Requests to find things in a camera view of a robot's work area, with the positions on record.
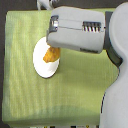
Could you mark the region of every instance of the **small plate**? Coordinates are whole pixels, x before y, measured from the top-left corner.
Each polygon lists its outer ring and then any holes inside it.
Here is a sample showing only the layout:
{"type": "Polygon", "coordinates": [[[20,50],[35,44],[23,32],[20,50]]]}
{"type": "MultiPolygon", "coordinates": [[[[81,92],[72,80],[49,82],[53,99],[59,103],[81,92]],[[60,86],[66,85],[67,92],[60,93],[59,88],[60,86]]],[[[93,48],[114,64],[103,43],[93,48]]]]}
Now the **small plate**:
{"type": "Polygon", "coordinates": [[[59,65],[59,59],[49,63],[43,60],[48,48],[50,48],[50,46],[46,43],[46,37],[43,37],[37,42],[33,52],[35,70],[43,78],[51,77],[56,72],[59,65]]]}

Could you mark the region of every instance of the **green cloth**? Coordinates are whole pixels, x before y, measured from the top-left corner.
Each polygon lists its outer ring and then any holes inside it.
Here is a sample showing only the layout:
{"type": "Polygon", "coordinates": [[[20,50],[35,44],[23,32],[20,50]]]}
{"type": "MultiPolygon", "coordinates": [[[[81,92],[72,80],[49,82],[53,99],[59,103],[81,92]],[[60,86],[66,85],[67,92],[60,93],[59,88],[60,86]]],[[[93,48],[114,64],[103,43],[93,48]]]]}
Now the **green cloth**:
{"type": "Polygon", "coordinates": [[[61,49],[55,75],[40,77],[33,66],[33,50],[46,36],[50,15],[50,11],[7,13],[3,121],[13,127],[98,125],[102,97],[118,69],[105,51],[61,49]]]}

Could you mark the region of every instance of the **gray robot arm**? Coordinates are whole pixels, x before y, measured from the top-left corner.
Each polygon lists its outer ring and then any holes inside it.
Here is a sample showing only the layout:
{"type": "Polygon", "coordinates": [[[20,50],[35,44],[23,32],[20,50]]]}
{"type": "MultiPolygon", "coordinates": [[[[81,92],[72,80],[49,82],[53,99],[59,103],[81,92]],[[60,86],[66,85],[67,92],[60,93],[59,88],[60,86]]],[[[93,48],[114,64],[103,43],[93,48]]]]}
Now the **gray robot arm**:
{"type": "MultiPolygon", "coordinates": [[[[106,27],[101,12],[60,7],[52,12],[47,42],[53,47],[100,53],[106,49],[106,27]]],[[[120,73],[105,92],[100,128],[128,128],[128,3],[116,8],[108,28],[108,55],[119,62],[120,73]]]]}

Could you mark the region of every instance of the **yellow object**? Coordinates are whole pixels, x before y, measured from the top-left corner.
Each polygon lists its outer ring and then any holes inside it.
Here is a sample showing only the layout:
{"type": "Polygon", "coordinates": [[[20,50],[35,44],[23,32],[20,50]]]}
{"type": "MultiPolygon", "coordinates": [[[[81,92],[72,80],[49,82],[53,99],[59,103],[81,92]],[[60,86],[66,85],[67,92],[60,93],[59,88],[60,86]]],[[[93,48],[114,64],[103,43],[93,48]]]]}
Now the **yellow object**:
{"type": "Polygon", "coordinates": [[[58,60],[60,57],[60,48],[53,48],[53,47],[50,47],[43,60],[48,63],[48,62],[55,62],[56,60],[58,60]]]}

